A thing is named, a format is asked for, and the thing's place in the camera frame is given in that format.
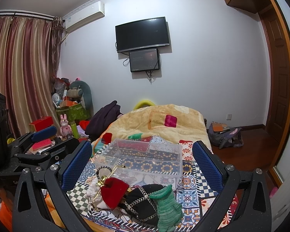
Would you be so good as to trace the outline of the small wall monitor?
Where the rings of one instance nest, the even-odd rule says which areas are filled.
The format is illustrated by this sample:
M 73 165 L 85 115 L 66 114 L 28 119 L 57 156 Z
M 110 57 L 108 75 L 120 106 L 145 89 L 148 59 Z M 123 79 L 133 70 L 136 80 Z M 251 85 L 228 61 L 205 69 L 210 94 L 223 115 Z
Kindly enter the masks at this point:
M 145 72 L 160 69 L 160 55 L 157 48 L 129 52 L 130 72 Z

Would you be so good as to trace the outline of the white drawstring pouch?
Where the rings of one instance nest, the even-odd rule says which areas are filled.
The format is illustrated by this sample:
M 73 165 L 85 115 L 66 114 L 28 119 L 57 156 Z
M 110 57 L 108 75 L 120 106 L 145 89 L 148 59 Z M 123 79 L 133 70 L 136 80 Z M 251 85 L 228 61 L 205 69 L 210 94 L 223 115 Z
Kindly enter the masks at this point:
M 102 199 L 101 188 L 97 185 L 97 183 L 98 178 L 93 178 L 87 189 L 86 197 L 93 208 L 98 210 L 110 210 L 110 207 Z

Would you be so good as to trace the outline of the striped red gold curtain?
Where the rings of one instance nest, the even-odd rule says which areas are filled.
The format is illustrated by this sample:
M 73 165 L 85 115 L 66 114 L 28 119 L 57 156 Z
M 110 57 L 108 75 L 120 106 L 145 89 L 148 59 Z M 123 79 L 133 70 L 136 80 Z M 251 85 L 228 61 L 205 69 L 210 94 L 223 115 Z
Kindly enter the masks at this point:
M 0 16 L 0 93 L 6 97 L 8 122 L 16 137 L 42 117 L 50 116 L 60 126 L 51 94 L 63 30 L 60 17 Z

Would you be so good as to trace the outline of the beige fleece blanket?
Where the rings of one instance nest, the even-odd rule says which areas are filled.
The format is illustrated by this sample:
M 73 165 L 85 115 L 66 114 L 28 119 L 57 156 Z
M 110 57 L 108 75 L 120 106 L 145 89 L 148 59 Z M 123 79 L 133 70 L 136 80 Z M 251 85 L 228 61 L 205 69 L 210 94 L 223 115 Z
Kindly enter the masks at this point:
M 119 139 L 159 136 L 171 143 L 203 141 L 211 150 L 203 115 L 192 108 L 174 104 L 147 106 L 126 113 L 111 123 L 91 144 L 97 147 L 103 135 Z

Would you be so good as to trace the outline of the grey purple backpack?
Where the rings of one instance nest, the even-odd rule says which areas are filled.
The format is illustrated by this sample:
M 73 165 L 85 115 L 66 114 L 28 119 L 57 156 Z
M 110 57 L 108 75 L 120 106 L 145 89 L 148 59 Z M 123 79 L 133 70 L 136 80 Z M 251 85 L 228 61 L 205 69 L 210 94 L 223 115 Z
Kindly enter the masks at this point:
M 241 127 L 230 127 L 224 123 L 212 122 L 208 129 L 210 143 L 219 149 L 242 147 L 244 145 Z

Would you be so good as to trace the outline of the patchwork patterned cloth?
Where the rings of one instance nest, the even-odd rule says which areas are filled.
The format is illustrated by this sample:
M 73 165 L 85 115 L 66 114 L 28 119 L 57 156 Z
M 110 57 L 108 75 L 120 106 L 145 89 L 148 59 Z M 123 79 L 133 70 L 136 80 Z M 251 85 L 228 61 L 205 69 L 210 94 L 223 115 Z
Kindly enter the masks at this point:
M 138 141 L 168 142 L 159 136 L 152 136 Z M 176 200 L 182 205 L 184 216 L 175 230 L 190 231 L 200 221 L 203 215 L 205 215 L 218 194 L 210 188 L 199 166 L 195 162 L 192 155 L 193 142 L 177 143 L 176 145 L 182 147 L 182 176 L 177 185 L 177 189 L 173 190 L 173 192 Z M 99 225 L 101 228 L 112 231 L 157 231 L 156 227 L 136 220 L 122 208 L 116 208 L 111 211 L 98 210 L 91 206 L 86 197 L 86 191 L 92 179 L 97 177 L 96 169 L 94 158 L 91 158 L 73 190 L 67 193 L 80 215 Z

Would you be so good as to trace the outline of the black white beaded headband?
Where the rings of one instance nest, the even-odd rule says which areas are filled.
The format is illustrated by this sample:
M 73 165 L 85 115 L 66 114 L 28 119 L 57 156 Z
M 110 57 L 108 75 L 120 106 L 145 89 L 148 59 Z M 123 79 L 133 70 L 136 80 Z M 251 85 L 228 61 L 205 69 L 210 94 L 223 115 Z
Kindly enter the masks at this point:
M 112 175 L 112 171 L 113 169 L 109 166 L 100 166 L 98 169 L 96 169 L 97 179 L 103 180 L 109 178 Z

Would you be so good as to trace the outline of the clear plastic storage box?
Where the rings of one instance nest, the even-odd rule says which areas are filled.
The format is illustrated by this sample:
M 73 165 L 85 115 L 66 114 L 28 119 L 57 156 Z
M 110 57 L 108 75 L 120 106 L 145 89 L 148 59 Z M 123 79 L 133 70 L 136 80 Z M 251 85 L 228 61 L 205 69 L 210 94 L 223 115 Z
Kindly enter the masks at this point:
M 94 156 L 96 168 L 122 166 L 115 175 L 131 186 L 171 185 L 182 176 L 182 147 L 172 143 L 115 139 Z

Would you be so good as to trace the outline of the pink bunny toy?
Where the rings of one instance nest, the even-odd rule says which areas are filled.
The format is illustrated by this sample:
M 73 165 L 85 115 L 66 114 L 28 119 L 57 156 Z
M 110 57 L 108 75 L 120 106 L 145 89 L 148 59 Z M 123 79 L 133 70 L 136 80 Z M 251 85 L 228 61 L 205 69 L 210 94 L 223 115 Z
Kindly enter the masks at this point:
M 70 138 L 72 136 L 72 128 L 68 123 L 67 115 L 60 115 L 60 133 L 63 138 Z

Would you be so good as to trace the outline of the black chain-trimmed pouch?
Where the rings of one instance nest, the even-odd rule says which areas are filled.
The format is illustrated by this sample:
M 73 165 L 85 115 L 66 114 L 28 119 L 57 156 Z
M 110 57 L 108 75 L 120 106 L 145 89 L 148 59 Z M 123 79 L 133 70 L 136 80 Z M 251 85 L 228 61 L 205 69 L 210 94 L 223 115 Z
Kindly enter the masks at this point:
M 163 185 L 160 184 L 139 186 L 128 194 L 125 194 L 118 204 L 118 207 L 125 210 L 138 221 L 156 226 L 159 220 L 157 206 L 154 201 L 150 199 L 150 194 L 162 189 Z

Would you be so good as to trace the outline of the dark purple jacket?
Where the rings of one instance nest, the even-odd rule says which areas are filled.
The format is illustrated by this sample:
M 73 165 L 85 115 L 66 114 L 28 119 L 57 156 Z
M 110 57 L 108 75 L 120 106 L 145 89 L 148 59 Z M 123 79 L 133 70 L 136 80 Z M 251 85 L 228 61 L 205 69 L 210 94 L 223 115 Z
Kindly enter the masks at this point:
M 121 114 L 120 105 L 117 101 L 112 101 L 108 105 L 102 107 L 90 120 L 85 129 L 85 134 L 94 141 L 109 127 L 111 123 L 117 120 Z

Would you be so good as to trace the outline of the green cardboard box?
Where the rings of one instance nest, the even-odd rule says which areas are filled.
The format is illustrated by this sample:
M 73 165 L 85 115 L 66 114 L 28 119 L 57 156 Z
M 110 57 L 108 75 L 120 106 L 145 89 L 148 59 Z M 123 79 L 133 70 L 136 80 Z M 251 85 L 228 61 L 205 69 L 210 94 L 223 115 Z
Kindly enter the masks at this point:
M 55 111 L 59 119 L 61 119 L 61 115 L 66 115 L 69 123 L 91 118 L 90 110 L 84 109 L 81 103 L 70 107 L 57 108 Z

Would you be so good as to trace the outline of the green knitted glove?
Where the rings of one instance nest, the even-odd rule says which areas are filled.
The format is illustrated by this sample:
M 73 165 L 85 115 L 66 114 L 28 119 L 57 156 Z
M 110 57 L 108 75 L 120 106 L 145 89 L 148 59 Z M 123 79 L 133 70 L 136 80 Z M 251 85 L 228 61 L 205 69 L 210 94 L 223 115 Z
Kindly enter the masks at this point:
M 172 185 L 155 191 L 149 195 L 157 207 L 158 231 L 173 231 L 183 218 L 182 205 L 175 199 Z

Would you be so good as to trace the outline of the red velvet pouch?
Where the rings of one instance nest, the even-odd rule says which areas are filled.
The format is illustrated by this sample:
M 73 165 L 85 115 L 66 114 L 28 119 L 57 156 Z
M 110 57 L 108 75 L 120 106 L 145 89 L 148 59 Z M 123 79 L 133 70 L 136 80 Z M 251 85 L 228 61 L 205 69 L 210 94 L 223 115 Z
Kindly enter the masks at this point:
M 114 210 L 126 194 L 129 184 L 115 177 L 107 178 L 101 187 L 101 196 L 105 204 Z

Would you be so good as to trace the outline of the red gift box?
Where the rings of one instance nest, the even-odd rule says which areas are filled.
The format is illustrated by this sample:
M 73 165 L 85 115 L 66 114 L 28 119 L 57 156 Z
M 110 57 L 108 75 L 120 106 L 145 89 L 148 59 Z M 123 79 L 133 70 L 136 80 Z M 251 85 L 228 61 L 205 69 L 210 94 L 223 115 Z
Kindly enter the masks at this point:
M 50 127 L 53 123 L 53 118 L 51 116 L 45 116 L 30 123 L 29 129 L 30 132 L 37 132 Z

